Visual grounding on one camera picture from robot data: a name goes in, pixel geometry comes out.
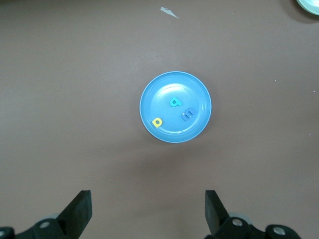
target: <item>white paper fragment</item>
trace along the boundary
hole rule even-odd
[[[165,12],[165,13],[167,13],[167,14],[169,14],[169,15],[171,15],[171,16],[174,16],[174,17],[176,17],[176,18],[179,18],[178,16],[176,16],[176,15],[175,15],[171,10],[169,10],[168,8],[161,7],[160,10],[163,11],[163,12]]]

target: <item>yellow letter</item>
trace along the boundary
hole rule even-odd
[[[154,126],[155,126],[156,128],[158,128],[158,127],[161,126],[161,124],[163,123],[163,121],[161,121],[160,118],[156,118],[155,120],[152,121],[152,123],[154,124]]]

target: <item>plastic plate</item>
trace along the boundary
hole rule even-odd
[[[319,15],[319,0],[297,0],[297,2],[304,10]]]
[[[156,138],[181,143],[198,136],[212,112],[209,92],[195,76],[181,71],[155,77],[143,91],[140,114]]]

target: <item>brown table surface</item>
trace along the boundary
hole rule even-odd
[[[0,1],[0,225],[21,232],[90,189],[82,239],[202,239],[214,189],[261,230],[318,238],[318,42],[294,0]],[[139,113],[173,70],[213,101],[180,144]]]

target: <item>plate rim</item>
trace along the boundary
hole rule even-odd
[[[157,137],[157,136],[154,135],[151,131],[149,131],[149,129],[148,129],[148,127],[146,126],[146,124],[145,124],[145,122],[144,122],[144,120],[143,120],[143,117],[142,117],[142,111],[141,111],[142,99],[143,99],[143,96],[145,95],[145,91],[147,90],[147,88],[149,87],[149,85],[150,85],[153,81],[155,81],[157,78],[159,78],[159,77],[161,77],[161,76],[163,76],[163,75],[172,74],[172,73],[182,73],[182,74],[189,75],[189,76],[193,77],[194,79],[196,79],[196,80],[204,87],[205,91],[206,91],[207,94],[208,94],[208,98],[209,98],[210,111],[209,111],[208,119],[207,119],[207,121],[205,122],[204,127],[203,127],[195,136],[193,136],[192,138],[189,138],[189,139],[187,139],[187,140],[172,141],[172,140],[164,140],[164,139],[162,139],[162,138]],[[211,113],[212,113],[212,108],[213,108],[213,104],[212,104],[212,100],[211,100],[211,97],[210,97],[210,93],[209,93],[207,87],[206,87],[206,86],[204,85],[204,83],[202,83],[202,81],[201,81],[200,79],[198,79],[196,76],[194,76],[194,75],[192,75],[192,74],[190,74],[190,73],[188,73],[188,72],[185,72],[185,71],[168,71],[168,72],[164,72],[164,73],[162,73],[162,74],[156,76],[155,78],[153,78],[153,79],[145,86],[145,88],[144,88],[144,90],[143,90],[143,92],[142,92],[142,95],[141,95],[141,99],[140,99],[140,117],[141,117],[141,120],[142,120],[142,122],[143,122],[144,127],[145,127],[145,128],[147,129],[147,131],[148,131],[151,135],[153,135],[155,138],[157,138],[157,139],[159,139],[159,140],[161,140],[161,141],[167,142],[167,143],[183,143],[183,142],[190,141],[190,140],[194,139],[195,137],[197,137],[200,133],[203,132],[203,130],[204,130],[204,129],[206,128],[206,126],[208,125],[209,120],[210,120],[210,117],[211,117]]]
[[[307,12],[310,12],[311,14],[314,14],[314,15],[319,15],[319,7],[317,6],[313,6],[314,8],[317,8],[318,10],[317,11],[313,11],[311,8],[309,8],[310,6],[312,6],[309,1],[307,0],[297,0],[297,2],[299,3],[299,5],[304,9],[306,10]]]

